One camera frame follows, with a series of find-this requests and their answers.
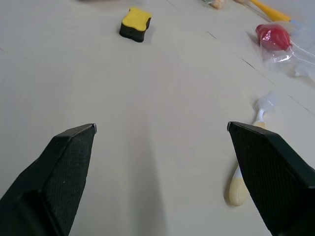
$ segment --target yellow handle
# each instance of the yellow handle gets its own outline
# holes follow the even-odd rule
[[[266,124],[261,121],[256,121],[253,125],[266,129]],[[238,207],[246,201],[249,194],[250,193],[244,183],[242,176],[240,175],[239,177],[234,177],[228,192],[230,203]]]
[[[290,21],[291,18],[283,13],[272,9],[271,7],[259,2],[258,0],[251,0],[260,10],[262,10],[272,21]]]

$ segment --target plastic bag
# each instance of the plastic bag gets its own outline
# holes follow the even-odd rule
[[[216,9],[220,9],[224,4],[224,0],[204,0],[204,1]]]
[[[315,74],[315,55],[292,41],[292,35],[302,37],[293,25],[275,22],[259,25],[255,31],[267,67],[284,70],[293,77]]]

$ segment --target white toothbrush head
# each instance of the white toothbrush head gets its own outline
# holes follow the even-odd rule
[[[256,109],[258,111],[269,112],[275,107],[277,102],[277,95],[274,92],[269,92],[267,95],[257,100]]]

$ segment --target white table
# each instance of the white table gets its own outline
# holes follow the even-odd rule
[[[131,5],[153,14],[143,43],[118,34]],[[224,200],[226,125],[274,90],[268,128],[314,167],[315,89],[263,66],[246,33],[262,23],[232,1],[2,1],[0,196],[54,135],[95,122],[70,235],[270,235],[251,199]]]

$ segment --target sponge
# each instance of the sponge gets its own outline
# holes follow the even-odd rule
[[[136,7],[131,7],[129,13],[123,18],[119,34],[136,42],[143,42],[144,34],[149,28],[151,14]]]

